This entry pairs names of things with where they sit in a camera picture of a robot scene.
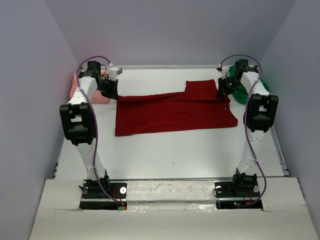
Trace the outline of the red t shirt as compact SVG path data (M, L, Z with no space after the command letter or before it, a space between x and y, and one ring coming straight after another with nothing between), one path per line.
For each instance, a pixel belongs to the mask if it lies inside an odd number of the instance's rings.
M213 79L186 81L181 92L120 96L116 103L115 136L233 128L238 119L230 99L217 98Z

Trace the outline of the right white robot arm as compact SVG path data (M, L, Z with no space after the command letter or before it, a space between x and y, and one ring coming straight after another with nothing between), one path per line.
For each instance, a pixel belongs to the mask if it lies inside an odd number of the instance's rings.
M224 66L221 62L217 70L221 73L217 98L233 94L240 86L245 88L247 98L243 114L245 143L240 162L232 180L217 182L213 194L217 198L253 196L258 187L257 174L262 171L258 154L263 138L274 124L279 98L262 83L261 65L251 66L244 55L234 67Z

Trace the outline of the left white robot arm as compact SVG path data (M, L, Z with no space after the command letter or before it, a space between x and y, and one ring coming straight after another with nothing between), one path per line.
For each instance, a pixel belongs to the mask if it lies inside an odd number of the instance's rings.
M103 97L117 100L118 76L123 69L109 63L102 71L101 63L93 58L84 60L84 63L87 64L85 70L81 66L76 70L76 89L72 97L59 107L60 119L65 138L79 152L86 170L81 191L112 199L110 178L98 155L98 123L92 98L99 91Z

